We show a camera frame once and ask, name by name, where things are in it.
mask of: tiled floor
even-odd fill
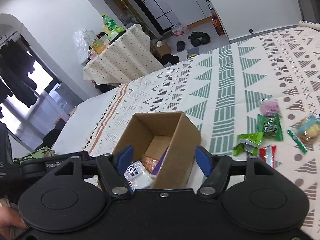
[[[210,36],[210,39],[211,39],[211,42],[206,44],[206,45],[200,45],[198,48],[199,48],[199,54],[202,54],[202,53],[205,53],[209,50],[212,50],[212,49],[216,49],[216,48],[219,48],[219,47],[222,47],[222,46],[226,46],[229,44],[229,39],[227,38],[226,35],[222,35],[222,36],[219,36],[214,28],[214,26],[212,25],[211,22],[208,22],[208,23],[205,23],[205,24],[202,24],[198,27],[195,27],[193,29],[190,30],[189,33],[187,33],[186,35],[184,36],[180,36],[180,37],[176,37],[176,36],[172,36],[170,38],[167,39],[167,44],[171,47],[171,54],[174,55],[176,53],[178,53],[177,51],[177,42],[178,41],[184,41],[185,42],[185,50],[187,49],[191,49],[191,48],[194,48],[193,45],[190,43],[190,40],[188,39],[188,36],[191,35],[192,32],[204,32],[204,33],[208,33],[209,36]],[[182,51],[179,53],[179,55],[184,55],[186,54],[186,52]]]

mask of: rolled fabric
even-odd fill
[[[309,27],[309,28],[320,31],[320,23],[299,21],[299,27],[302,27],[302,26]]]

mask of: mattress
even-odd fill
[[[134,113],[183,111],[200,130],[207,150],[231,156],[237,134],[257,131],[259,101],[276,98],[284,141],[264,140],[263,146],[277,145],[276,169],[310,200],[302,229],[320,239],[320,142],[303,154],[285,132],[310,113],[320,113],[319,70],[320,33],[313,29],[298,27],[239,41],[121,85],[112,90],[111,102],[85,102],[79,106],[81,114],[77,110],[67,122],[54,149],[59,153],[86,149],[92,156],[109,153]],[[89,127],[92,131],[84,138]],[[245,160],[246,155],[233,158]],[[188,187],[197,190],[203,179],[195,164]],[[233,183],[241,179],[233,178]]]

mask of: orange stripe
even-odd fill
[[[123,95],[121,95],[121,96],[117,99],[116,103],[114,103],[114,104],[112,105],[110,111],[109,111],[108,114],[106,115],[105,119],[102,121],[102,123],[101,123],[102,125],[98,128],[97,135],[96,135],[96,137],[94,138],[94,143],[93,143],[93,145],[91,146],[91,148],[90,148],[90,150],[89,150],[89,154],[93,151],[93,149],[94,149],[94,147],[96,146],[96,144],[97,144],[97,142],[98,142],[98,140],[99,140],[99,138],[100,138],[100,136],[101,136],[104,128],[106,127],[108,121],[111,119],[111,117],[112,117],[113,114],[115,113],[118,105],[120,104],[122,98],[124,97],[124,95],[125,95],[125,93],[126,93],[126,91],[127,91],[128,85],[129,85],[129,83],[127,83],[127,84],[125,84],[125,85],[123,86],[123,88],[122,88],[121,91],[120,91],[120,95],[122,94],[122,92],[124,92]]]

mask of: silver bolt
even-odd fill
[[[128,189],[126,187],[115,187],[112,189],[112,193],[116,195],[123,195],[128,192]]]
[[[169,197],[169,194],[166,192],[160,193],[160,197]]]
[[[203,195],[212,195],[216,193],[216,190],[213,187],[203,187],[200,189],[200,193]]]

